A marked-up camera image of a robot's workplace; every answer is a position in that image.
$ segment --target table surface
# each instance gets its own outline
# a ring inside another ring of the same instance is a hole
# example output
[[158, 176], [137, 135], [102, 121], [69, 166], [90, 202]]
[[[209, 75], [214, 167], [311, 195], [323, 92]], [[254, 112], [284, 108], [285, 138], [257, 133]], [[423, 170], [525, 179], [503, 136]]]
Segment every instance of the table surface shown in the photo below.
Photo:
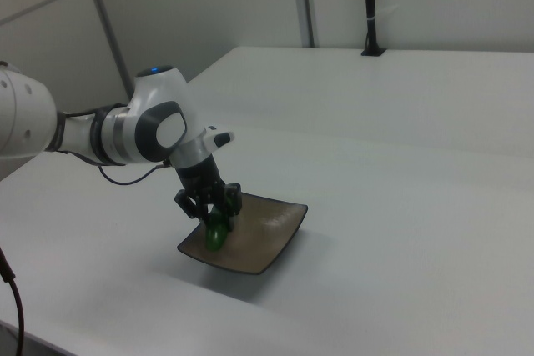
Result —
[[532, 66], [235, 49], [191, 85], [236, 133], [223, 178], [309, 205], [291, 245], [260, 276], [211, 268], [176, 250], [173, 171], [121, 188], [42, 154], [0, 183], [27, 331], [77, 355], [532, 354]]

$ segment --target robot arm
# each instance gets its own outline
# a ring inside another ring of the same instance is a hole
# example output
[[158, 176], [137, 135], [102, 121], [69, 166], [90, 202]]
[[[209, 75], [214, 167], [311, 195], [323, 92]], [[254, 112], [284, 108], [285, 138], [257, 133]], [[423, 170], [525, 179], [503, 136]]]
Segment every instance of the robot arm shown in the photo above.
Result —
[[222, 246], [240, 211], [240, 186], [224, 183], [212, 153], [234, 135], [200, 122], [176, 68], [140, 72], [128, 105], [77, 114], [57, 111], [44, 85], [10, 69], [0, 68], [0, 85], [0, 158], [46, 150], [72, 153], [95, 165], [169, 161], [184, 186], [175, 201], [206, 224], [208, 248]]

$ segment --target black cable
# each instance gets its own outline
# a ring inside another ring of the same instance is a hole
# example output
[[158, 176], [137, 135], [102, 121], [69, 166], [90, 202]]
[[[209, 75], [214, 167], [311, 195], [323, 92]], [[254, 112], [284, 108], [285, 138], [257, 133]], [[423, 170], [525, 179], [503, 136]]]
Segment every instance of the black cable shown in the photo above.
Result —
[[147, 178], [151, 173], [153, 173], [156, 170], [159, 170], [161, 168], [167, 168], [170, 167], [170, 163], [168, 161], [165, 161], [163, 164], [159, 164], [156, 167], [152, 168], [150, 171], [148, 171], [144, 176], [135, 179], [134, 181], [129, 181], [127, 183], [121, 183], [119, 181], [115, 181], [114, 179], [110, 178], [103, 170], [102, 166], [98, 166], [98, 170], [102, 174], [104, 178], [106, 178], [110, 183], [114, 183], [115, 185], [134, 185], [135, 183], [138, 183], [140, 181], [143, 181], [145, 178]]
[[15, 298], [15, 304], [17, 305], [17, 314], [18, 314], [18, 339], [17, 339], [17, 352], [16, 356], [22, 356], [23, 354], [23, 345], [24, 345], [24, 311], [23, 311], [23, 301], [20, 299], [20, 293], [18, 293], [17, 285], [15, 280], [9, 281], [9, 286], [13, 291], [13, 297]]
[[0, 248], [0, 275], [2, 276], [4, 283], [9, 283], [11, 290], [13, 291], [13, 297], [15, 298], [15, 304], [17, 305], [18, 315], [18, 339], [17, 339], [17, 352], [16, 356], [22, 356], [24, 345], [24, 311], [23, 301], [20, 299], [20, 293], [18, 292], [17, 285], [15, 284], [15, 274], [11, 270], [6, 257], [4, 256], [2, 249]]

